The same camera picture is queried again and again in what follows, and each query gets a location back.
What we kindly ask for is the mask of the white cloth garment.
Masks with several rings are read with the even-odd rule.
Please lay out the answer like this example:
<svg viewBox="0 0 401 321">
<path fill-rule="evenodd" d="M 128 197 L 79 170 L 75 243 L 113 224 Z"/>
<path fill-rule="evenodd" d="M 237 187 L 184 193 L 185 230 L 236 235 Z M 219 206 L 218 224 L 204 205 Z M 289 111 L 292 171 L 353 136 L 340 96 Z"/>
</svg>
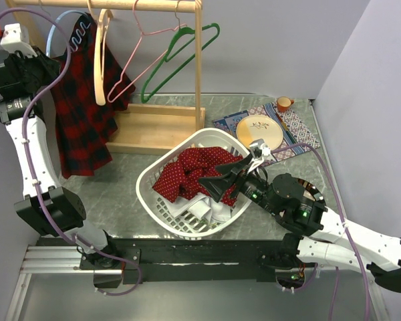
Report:
<svg viewBox="0 0 401 321">
<path fill-rule="evenodd" d="M 232 217 L 230 206 L 215 202 L 211 197 L 201 193 L 198 193 L 191 200 L 177 197 L 173 203 L 166 199 L 163 201 L 173 218 L 179 218 L 188 213 L 200 221 L 206 220 L 207 223 L 225 223 Z"/>
</svg>

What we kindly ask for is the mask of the red polka dot garment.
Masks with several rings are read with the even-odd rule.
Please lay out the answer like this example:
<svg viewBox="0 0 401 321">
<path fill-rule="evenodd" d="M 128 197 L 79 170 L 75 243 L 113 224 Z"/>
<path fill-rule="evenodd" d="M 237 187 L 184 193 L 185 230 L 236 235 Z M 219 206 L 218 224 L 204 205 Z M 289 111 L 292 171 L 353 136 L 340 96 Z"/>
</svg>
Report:
<svg viewBox="0 0 401 321">
<path fill-rule="evenodd" d="M 163 169 L 153 189 L 166 200 L 174 203 L 178 197 L 191 200 L 199 193 L 209 196 L 198 180 L 203 177 L 219 177 L 217 165 L 235 163 L 243 156 L 235 156 L 225 149 L 214 146 L 208 148 L 187 148 L 177 159 Z"/>
</svg>

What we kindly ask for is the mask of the red black plaid skirt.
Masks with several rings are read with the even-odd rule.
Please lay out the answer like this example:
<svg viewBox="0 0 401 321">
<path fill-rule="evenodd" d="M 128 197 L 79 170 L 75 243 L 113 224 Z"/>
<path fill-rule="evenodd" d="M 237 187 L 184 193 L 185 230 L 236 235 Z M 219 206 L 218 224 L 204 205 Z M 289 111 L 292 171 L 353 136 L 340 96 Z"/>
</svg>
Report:
<svg viewBox="0 0 401 321">
<path fill-rule="evenodd" d="M 107 50 L 104 90 L 115 88 L 123 94 L 113 103 L 96 104 L 93 67 L 96 24 L 90 14 L 81 15 L 74 23 L 72 37 L 80 39 L 81 44 L 71 54 L 64 77 L 51 89 L 61 174 L 66 179 L 72 175 L 92 176 L 112 160 L 106 144 L 118 129 L 115 113 L 127 109 L 136 89 Z"/>
</svg>

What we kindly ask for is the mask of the light wooden hanger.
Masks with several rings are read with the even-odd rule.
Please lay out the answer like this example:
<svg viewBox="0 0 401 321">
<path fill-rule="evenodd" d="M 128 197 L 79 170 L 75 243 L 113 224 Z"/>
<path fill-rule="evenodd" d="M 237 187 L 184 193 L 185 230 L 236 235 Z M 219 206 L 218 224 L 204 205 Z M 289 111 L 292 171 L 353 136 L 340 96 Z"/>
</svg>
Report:
<svg viewBox="0 0 401 321">
<path fill-rule="evenodd" d="M 92 11 L 92 4 L 87 0 L 88 11 L 96 22 L 96 39 L 94 44 L 94 95 L 96 104 L 104 106 L 106 97 L 104 93 L 104 70 L 105 70 L 105 53 L 106 53 L 106 36 L 110 20 L 113 14 L 109 9 L 102 9 L 98 17 Z"/>
</svg>

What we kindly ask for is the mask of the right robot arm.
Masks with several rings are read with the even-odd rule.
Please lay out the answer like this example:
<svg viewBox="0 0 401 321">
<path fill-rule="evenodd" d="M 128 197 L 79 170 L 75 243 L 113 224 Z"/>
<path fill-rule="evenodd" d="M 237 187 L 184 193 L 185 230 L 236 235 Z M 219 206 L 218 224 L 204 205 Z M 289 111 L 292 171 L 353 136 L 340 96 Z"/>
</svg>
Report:
<svg viewBox="0 0 401 321">
<path fill-rule="evenodd" d="M 288 230 L 279 250 L 284 265 L 317 263 L 372 274 L 382 288 L 401 293 L 401 237 L 340 217 L 316 187 L 289 173 L 269 182 L 251 168 L 252 163 L 247 156 L 237 163 L 218 165 L 217 177 L 198 182 L 215 201 L 227 191 L 232 197 L 244 195 Z"/>
</svg>

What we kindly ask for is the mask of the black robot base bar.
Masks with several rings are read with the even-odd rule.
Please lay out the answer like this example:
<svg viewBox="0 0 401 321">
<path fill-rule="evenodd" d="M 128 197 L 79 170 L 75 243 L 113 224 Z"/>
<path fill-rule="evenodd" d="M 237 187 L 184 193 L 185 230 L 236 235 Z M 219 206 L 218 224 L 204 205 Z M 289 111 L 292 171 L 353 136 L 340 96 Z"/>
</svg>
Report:
<svg viewBox="0 0 401 321">
<path fill-rule="evenodd" d="M 124 284 L 143 282 L 256 280 L 274 282 L 276 270 L 312 268 L 297 258 L 300 238 L 282 240 L 115 239 L 115 265 Z"/>
</svg>

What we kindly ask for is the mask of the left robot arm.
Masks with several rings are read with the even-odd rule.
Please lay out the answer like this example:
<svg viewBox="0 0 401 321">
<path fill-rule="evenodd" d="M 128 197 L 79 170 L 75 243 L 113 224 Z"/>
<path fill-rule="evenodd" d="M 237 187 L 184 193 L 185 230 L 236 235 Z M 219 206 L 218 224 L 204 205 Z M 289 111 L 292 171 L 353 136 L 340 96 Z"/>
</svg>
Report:
<svg viewBox="0 0 401 321">
<path fill-rule="evenodd" d="M 120 252 L 104 230 L 87 220 L 82 200 L 60 185 L 47 147 L 40 96 L 63 78 L 66 68 L 37 47 L 25 53 L 0 49 L 0 123 L 13 140 L 23 178 L 23 198 L 14 208 L 41 236 L 76 244 L 83 259 L 110 269 Z"/>
</svg>

